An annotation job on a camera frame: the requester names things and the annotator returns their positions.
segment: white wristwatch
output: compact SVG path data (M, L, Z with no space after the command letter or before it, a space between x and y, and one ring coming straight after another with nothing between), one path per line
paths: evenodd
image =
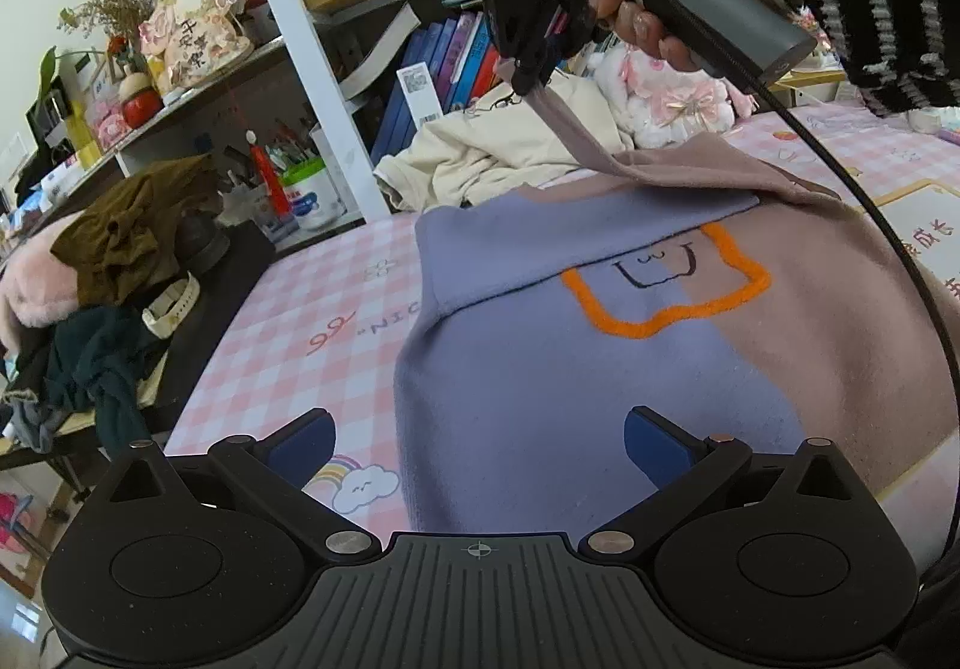
M200 282L192 273L164 290L143 310L143 324L157 338L170 338L200 297Z

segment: fingernail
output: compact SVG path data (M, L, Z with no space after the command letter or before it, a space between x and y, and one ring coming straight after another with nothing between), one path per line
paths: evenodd
M647 25L647 20L642 14L634 17L634 33L637 33L637 41L641 43L645 43L650 36L650 25Z

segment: orange trim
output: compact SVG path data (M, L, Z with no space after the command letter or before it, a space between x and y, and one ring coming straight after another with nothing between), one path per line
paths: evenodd
M560 275L560 280L580 302L584 314L595 327L604 333L619 335L621 338L650 338L651 335L664 330L667 325L682 319L704 319L714 314L722 314L723 311L736 309L737 306L753 300L770 287L770 273L760 263L752 261L740 251L726 228L718 223L708 223L703 225L700 231L713 242L724 263L747 277L746 285L729 295L707 301L707 303L668 306L646 322L624 322L622 319L611 316L603 308L576 268L568 268Z

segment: cream-colored garment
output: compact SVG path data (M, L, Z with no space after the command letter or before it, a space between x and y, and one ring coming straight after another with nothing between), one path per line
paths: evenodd
M632 148L593 81L557 71L549 88L608 152ZM511 93L509 84L494 87L466 111L426 122L410 148L380 160L374 174L392 204L402 211L477 204L580 167L530 106Z

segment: pink bow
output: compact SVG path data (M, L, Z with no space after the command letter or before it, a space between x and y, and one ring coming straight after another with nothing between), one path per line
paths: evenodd
M676 87L654 92L650 113L660 126L673 124L681 116L694 116L704 127L720 118L713 80L701 81L694 87Z

